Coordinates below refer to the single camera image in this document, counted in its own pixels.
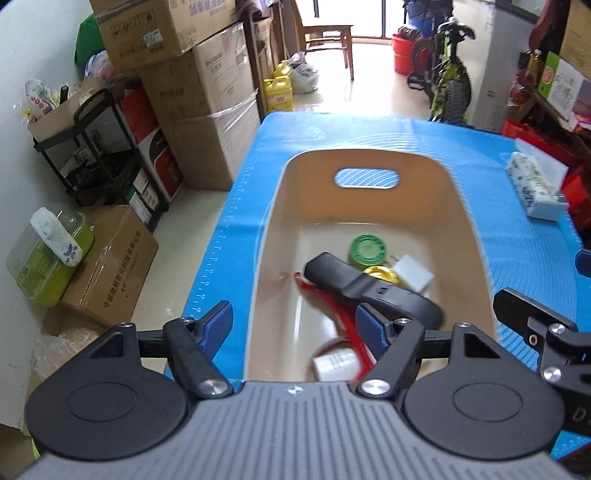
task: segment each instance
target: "tissue box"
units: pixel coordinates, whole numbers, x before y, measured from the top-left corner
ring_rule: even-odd
[[[549,185],[534,160],[527,155],[513,152],[507,172],[528,216],[557,222],[568,208],[564,196]]]

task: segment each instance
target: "red bucket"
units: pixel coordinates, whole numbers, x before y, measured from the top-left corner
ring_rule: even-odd
[[[414,42],[412,40],[406,40],[395,33],[392,35],[390,43],[394,50],[394,71],[406,76],[410,75],[413,72],[413,60],[410,55]],[[419,54],[418,62],[421,68],[425,68],[428,58],[428,50],[423,50]]]

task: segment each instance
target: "beige plastic bin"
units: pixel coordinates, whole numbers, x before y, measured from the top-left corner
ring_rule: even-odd
[[[340,187],[334,178],[344,168],[387,168],[400,180],[389,189]],[[495,338],[478,241],[445,168],[402,152],[310,151],[290,160],[275,194],[255,279],[245,379],[310,379],[311,357],[336,331],[323,302],[300,294],[294,272],[325,251],[346,260],[353,238],[364,233],[433,272],[426,295],[444,310],[443,329],[470,322]]]

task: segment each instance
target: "bicycle seat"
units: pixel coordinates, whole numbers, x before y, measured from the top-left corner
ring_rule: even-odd
[[[458,22],[454,17],[450,17],[447,22],[439,25],[437,33],[455,33],[460,36],[459,41],[469,37],[472,40],[476,38],[476,34],[472,27],[469,27],[465,23]]]

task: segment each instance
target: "gray ribbed surface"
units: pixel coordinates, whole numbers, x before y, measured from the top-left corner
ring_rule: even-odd
[[[22,480],[571,480],[547,455],[506,463],[453,457],[414,435],[384,401],[344,382],[247,382],[202,402],[176,436],[136,457],[46,456]]]

